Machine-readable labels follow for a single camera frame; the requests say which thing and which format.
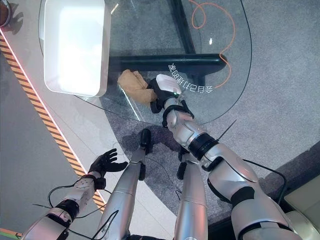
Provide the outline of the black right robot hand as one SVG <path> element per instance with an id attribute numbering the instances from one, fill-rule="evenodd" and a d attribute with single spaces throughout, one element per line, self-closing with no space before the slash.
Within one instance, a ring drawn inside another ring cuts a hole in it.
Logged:
<path id="1" fill-rule="evenodd" d="M 156 78 L 152 79 L 148 83 L 147 89 L 153 90 L 156 94 L 156 99 L 150 103 L 150 109 L 153 114 L 165 109 L 165 103 L 168 99 L 178 98 L 182 93 L 177 81 L 165 74 L 158 74 Z"/>

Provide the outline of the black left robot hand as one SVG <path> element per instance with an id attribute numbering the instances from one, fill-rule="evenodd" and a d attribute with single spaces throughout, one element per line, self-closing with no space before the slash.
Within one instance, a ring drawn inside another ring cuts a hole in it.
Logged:
<path id="1" fill-rule="evenodd" d="M 90 165 L 88 173 L 97 172 L 99 173 L 101 178 L 104 178 L 106 173 L 123 171 L 128 166 L 128 162 L 116 162 L 117 155 L 117 149 L 113 148 L 98 156 L 96 160 Z"/>

